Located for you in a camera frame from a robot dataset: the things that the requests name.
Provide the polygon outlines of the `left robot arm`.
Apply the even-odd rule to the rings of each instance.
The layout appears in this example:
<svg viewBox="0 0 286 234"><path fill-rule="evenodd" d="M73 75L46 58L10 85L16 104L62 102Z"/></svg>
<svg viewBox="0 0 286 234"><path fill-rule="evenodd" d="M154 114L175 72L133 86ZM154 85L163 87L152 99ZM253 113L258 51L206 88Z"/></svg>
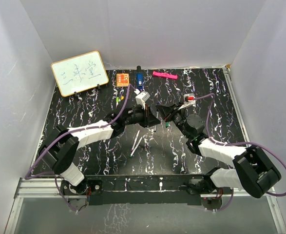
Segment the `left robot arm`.
<svg viewBox="0 0 286 234"><path fill-rule="evenodd" d="M38 155L55 175L63 177L75 194L87 190L87 179L73 163L76 151L94 142L115 138L124 132L127 125L139 124L153 127L161 121L149 111L148 106L137 105L111 112L104 119L83 127L57 126L42 143Z"/></svg>

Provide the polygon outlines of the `blue stapler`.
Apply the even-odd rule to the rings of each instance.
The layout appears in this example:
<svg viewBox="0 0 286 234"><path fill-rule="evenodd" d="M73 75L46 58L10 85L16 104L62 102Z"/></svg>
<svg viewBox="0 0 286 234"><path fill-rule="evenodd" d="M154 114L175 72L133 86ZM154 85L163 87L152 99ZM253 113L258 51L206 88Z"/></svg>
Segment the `blue stapler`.
<svg viewBox="0 0 286 234"><path fill-rule="evenodd" d="M141 66L137 66L136 68L136 81L137 81L137 88L139 90L142 90L143 89L143 75L142 75Z"/></svg>

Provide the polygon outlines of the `white pen green end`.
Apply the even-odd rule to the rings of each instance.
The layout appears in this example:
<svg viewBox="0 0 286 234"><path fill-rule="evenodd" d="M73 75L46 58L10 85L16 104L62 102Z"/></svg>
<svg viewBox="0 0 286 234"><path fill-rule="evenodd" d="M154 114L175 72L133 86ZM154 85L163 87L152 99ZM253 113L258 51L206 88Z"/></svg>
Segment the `white pen green end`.
<svg viewBox="0 0 286 234"><path fill-rule="evenodd" d="M143 139L143 137L141 137L141 138L138 140L137 144L135 145L133 151L132 151L131 154L130 154L130 158L133 157L133 155L134 155L135 151L137 150L138 146L140 145L142 139Z"/></svg>

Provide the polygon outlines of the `pink flat tool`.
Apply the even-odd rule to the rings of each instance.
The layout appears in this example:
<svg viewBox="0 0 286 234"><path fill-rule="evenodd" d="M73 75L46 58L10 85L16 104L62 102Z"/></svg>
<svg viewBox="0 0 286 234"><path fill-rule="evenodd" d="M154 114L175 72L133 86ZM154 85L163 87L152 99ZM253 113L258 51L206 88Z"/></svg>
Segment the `pink flat tool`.
<svg viewBox="0 0 286 234"><path fill-rule="evenodd" d="M169 73L161 73L153 71L153 76L161 77L161 78L168 78L168 79L174 79L176 80L178 78L177 75L169 74Z"/></svg>

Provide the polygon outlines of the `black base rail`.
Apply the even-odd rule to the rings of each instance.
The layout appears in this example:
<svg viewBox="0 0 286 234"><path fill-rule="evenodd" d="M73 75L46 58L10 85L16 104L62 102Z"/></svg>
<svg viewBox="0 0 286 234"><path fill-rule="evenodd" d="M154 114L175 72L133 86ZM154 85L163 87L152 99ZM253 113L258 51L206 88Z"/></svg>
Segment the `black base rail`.
<svg viewBox="0 0 286 234"><path fill-rule="evenodd" d="M202 175L88 175L77 192L68 181L60 189L69 198L84 198L90 206L108 204L202 204L216 191L202 189Z"/></svg>

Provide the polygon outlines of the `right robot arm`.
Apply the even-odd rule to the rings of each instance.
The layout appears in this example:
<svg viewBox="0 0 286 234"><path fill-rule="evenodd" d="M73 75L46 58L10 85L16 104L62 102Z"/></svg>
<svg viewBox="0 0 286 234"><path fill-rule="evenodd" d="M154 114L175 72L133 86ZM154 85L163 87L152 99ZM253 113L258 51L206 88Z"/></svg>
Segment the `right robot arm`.
<svg viewBox="0 0 286 234"><path fill-rule="evenodd" d="M204 175L201 184L207 192L213 194L223 187L231 187L260 198L281 180L280 172L259 146L225 146L212 142L204 132L201 117L187 115L186 105L158 104L156 108L165 122L172 121L186 137L186 145L193 154L214 158L231 167L216 168Z"/></svg>

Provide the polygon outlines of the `white board yellow frame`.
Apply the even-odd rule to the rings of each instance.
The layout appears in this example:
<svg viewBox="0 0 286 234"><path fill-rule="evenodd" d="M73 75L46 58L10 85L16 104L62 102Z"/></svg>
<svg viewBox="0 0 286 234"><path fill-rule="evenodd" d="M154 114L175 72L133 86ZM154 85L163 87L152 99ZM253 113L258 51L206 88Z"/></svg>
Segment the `white board yellow frame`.
<svg viewBox="0 0 286 234"><path fill-rule="evenodd" d="M96 88L109 82L98 51L54 62L51 64L51 69L63 97Z"/></svg>

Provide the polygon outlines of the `orange small notebook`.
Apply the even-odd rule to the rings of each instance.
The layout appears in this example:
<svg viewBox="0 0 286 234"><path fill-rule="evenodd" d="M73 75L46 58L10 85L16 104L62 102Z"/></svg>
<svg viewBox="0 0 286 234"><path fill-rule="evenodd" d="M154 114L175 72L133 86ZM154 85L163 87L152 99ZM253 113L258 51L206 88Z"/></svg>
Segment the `orange small notebook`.
<svg viewBox="0 0 286 234"><path fill-rule="evenodd" d="M116 74L116 86L117 87L126 87L130 84L129 74L120 73Z"/></svg>

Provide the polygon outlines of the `white pen magenta end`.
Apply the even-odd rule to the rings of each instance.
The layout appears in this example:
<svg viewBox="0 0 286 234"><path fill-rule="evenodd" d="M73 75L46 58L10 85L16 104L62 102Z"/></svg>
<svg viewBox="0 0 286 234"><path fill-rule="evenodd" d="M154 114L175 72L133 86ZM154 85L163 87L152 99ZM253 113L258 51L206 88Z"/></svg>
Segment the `white pen magenta end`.
<svg viewBox="0 0 286 234"><path fill-rule="evenodd" d="M135 136L135 138L134 138L134 142L133 142L133 146L132 146L132 148L131 148L131 151L133 151L134 148L135 148L135 146L136 146L136 142L137 142L139 133L140 133L140 130L137 131L137 134L136 134L136 136Z"/></svg>

